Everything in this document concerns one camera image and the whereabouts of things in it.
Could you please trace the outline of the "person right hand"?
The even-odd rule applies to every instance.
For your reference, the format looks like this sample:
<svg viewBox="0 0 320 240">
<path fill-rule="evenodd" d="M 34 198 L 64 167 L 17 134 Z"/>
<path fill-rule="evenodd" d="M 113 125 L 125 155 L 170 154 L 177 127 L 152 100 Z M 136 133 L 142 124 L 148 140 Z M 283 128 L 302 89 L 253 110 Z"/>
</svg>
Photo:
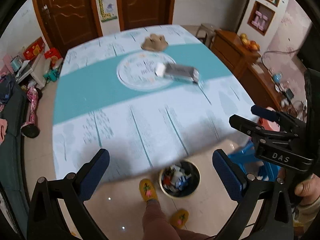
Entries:
<svg viewBox="0 0 320 240">
<path fill-rule="evenodd" d="M 313 174 L 309 179 L 299 183 L 295 188 L 295 195 L 302 197 L 301 206 L 314 203 L 320 195 L 320 178 Z"/>
</svg>

